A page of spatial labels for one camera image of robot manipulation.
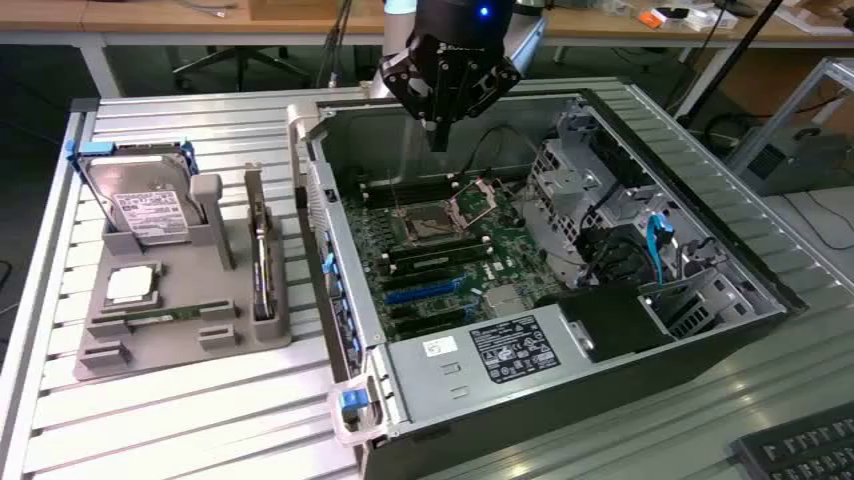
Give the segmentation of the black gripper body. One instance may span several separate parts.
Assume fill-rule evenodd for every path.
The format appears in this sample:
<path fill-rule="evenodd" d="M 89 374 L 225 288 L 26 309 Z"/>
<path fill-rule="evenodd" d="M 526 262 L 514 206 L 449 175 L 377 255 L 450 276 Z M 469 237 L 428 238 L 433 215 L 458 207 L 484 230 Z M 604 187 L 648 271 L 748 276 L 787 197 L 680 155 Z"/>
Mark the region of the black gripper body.
<path fill-rule="evenodd" d="M 478 67 L 498 64 L 513 4 L 513 1 L 417 1 L 405 43 L 414 65 L 437 67 L 445 52 Z"/>

